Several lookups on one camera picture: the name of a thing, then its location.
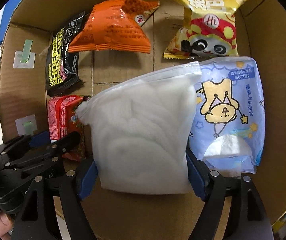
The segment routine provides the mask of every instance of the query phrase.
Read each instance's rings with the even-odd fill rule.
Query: cartoon bear illustration
[[[205,101],[200,113],[208,123],[214,124],[214,136],[219,137],[225,126],[236,119],[237,112],[241,114],[242,124],[248,124],[248,116],[241,113],[239,103],[233,98],[232,81],[223,79],[219,83],[206,81],[197,93],[204,94]]]

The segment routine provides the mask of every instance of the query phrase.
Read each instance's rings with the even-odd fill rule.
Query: yellow snack bag
[[[174,0],[184,6],[183,27],[164,58],[238,56],[235,11],[247,0]]]

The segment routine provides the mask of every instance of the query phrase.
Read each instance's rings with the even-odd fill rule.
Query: orange snack bag
[[[85,27],[69,44],[69,52],[116,49],[150,53],[141,26],[159,1],[108,0],[93,7]]]

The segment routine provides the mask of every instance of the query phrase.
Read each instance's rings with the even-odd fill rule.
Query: human hand
[[[4,212],[0,212],[0,237],[2,240],[10,240],[10,231],[13,227],[12,219]]]

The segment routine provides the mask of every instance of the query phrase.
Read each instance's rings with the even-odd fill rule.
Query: star illustration
[[[236,62],[236,67],[238,67],[238,68],[242,68],[243,66],[244,66],[244,62],[243,61],[237,61]]]
[[[264,100],[263,101],[260,101],[260,105],[263,106],[263,108],[265,109],[265,103],[264,103]]]
[[[241,117],[241,121],[242,121],[242,124],[248,124],[248,116],[246,116],[246,115],[242,115],[242,117]]]
[[[203,99],[201,97],[196,97],[196,103],[199,104],[203,101]]]
[[[256,131],[257,131],[257,124],[256,124],[256,123],[253,122],[249,127],[251,128],[251,130],[252,130],[253,132],[256,132]]]
[[[203,126],[203,122],[196,122],[195,127],[196,127],[197,129],[203,128],[203,127],[204,127],[204,126]]]

